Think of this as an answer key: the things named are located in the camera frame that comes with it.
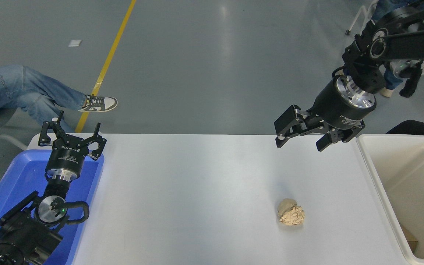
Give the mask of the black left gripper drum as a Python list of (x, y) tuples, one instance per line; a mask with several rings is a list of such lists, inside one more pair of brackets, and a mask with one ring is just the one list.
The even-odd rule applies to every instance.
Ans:
[(61, 170), (69, 171), (71, 174), (81, 173), (89, 152), (87, 143), (84, 143), (83, 138), (74, 135), (68, 135), (66, 141), (63, 138), (53, 141), (52, 153), (46, 166), (47, 174), (55, 174)]

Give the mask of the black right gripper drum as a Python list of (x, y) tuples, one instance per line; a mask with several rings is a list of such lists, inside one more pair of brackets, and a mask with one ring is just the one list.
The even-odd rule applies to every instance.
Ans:
[(342, 87), (340, 79), (332, 79), (318, 94), (308, 112), (319, 115), (332, 127), (346, 130), (365, 117), (365, 109), (350, 104), (349, 99), (340, 92)]

